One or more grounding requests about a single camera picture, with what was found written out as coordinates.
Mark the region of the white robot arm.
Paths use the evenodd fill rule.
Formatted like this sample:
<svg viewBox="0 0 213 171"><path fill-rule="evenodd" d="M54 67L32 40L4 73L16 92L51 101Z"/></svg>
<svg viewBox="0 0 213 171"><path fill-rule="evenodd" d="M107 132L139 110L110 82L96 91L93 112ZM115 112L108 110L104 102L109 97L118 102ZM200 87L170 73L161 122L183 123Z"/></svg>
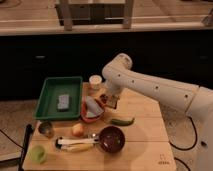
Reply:
<svg viewBox="0 0 213 171"><path fill-rule="evenodd" d="M194 171L213 171L213 90L137 73L131 70L132 65L132 59L120 53L103 67L109 94L118 95L128 88L199 119L203 126Z"/></svg>

